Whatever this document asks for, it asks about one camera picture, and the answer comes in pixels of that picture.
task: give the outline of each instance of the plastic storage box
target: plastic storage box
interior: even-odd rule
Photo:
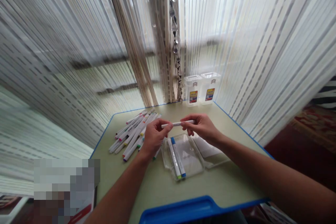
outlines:
[[[217,165],[230,161],[220,150],[208,144],[203,138],[195,133],[195,136],[181,134],[173,137],[176,150],[181,158],[185,177],[178,178],[173,157],[170,154],[168,139],[165,138],[162,145],[162,158],[164,167],[171,171],[175,181],[187,179],[204,171],[204,168],[211,169]]]
[[[162,145],[162,158],[164,167],[171,171],[174,180],[178,181],[181,179],[186,179],[191,176],[194,176],[198,173],[204,171],[204,164],[194,141],[188,137],[186,134],[181,134],[174,136],[176,150],[178,151],[178,155],[181,158],[183,168],[185,170],[185,177],[178,178],[172,156],[170,154],[168,139],[165,139]]]
[[[202,86],[202,77],[199,75],[184,77],[184,85],[187,106],[197,106],[199,104],[199,93]]]
[[[213,103],[213,98],[217,87],[220,83],[220,75],[215,72],[203,73],[201,93],[199,95],[200,103],[203,105]]]

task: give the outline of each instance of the label on box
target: label on box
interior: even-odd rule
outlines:
[[[209,101],[209,100],[212,100],[212,98],[214,97],[214,93],[215,93],[215,89],[208,89],[206,91],[206,96],[205,96],[205,101]]]
[[[189,103],[197,102],[197,91],[191,91],[189,96]]]

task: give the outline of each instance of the green table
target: green table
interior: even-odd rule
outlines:
[[[125,123],[143,109],[117,113],[98,142],[91,158],[100,159],[100,183],[97,186],[97,203],[117,181],[136,155],[133,153],[128,162],[122,158],[123,151],[110,154],[109,147],[114,142],[115,134]],[[180,121],[190,113],[206,113],[214,125],[225,135],[265,156],[268,153],[255,142],[236,122],[234,122],[217,104],[187,107],[186,103],[172,103],[155,107],[156,113],[171,122]],[[170,137],[185,133],[182,127],[174,127]],[[146,209],[168,205],[209,195],[221,208],[221,212],[232,211],[267,201],[266,195],[238,168],[229,161],[203,173],[174,181],[171,172],[163,166],[161,153],[153,161],[143,179],[137,195],[129,223],[138,223]]]

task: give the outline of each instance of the marker in hand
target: marker in hand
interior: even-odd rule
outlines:
[[[191,123],[191,124],[195,124],[195,121],[194,120],[189,120],[189,121],[185,121],[185,122],[188,122],[188,123]],[[168,124],[162,124],[161,125],[161,128],[165,128]],[[175,126],[181,126],[181,122],[174,122],[173,123],[173,127]]]

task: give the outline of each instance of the blue table edge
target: blue table edge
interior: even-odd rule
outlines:
[[[233,118],[229,116],[228,113],[224,111],[224,109],[222,109],[215,101],[214,103],[232,121],[234,121],[234,123],[237,124],[238,127],[241,130],[243,130],[245,134],[248,135],[270,158],[274,159],[274,157],[272,157],[272,155],[269,154],[256,140],[254,140],[254,138],[251,137],[250,134],[248,134],[235,120],[233,120]],[[129,110],[129,111],[124,111],[124,112],[113,114],[102,136],[100,137],[96,147],[94,148],[90,158],[92,158],[95,150],[97,149],[97,146],[99,145],[101,139],[103,138],[105,134],[106,129],[109,127],[115,115],[130,112],[130,111],[135,111],[135,110],[141,110],[141,109],[146,109],[146,108],[137,108],[134,110]],[[241,208],[247,208],[247,207],[257,205],[257,204],[265,203],[267,201],[270,201],[270,199],[269,198],[257,199],[254,201],[238,204],[235,206],[230,206],[228,208],[221,208],[214,202],[214,200],[210,196],[205,195],[205,196],[198,197],[198,198],[188,199],[185,201],[180,201],[180,202],[176,202],[176,203],[172,203],[168,205],[163,205],[163,206],[147,209],[141,214],[139,223],[146,223],[146,224],[156,223],[159,220],[160,220],[160,223],[179,223],[179,222],[191,221],[195,219],[206,218],[206,217],[213,216],[213,215],[232,212],[232,211],[235,211]]]

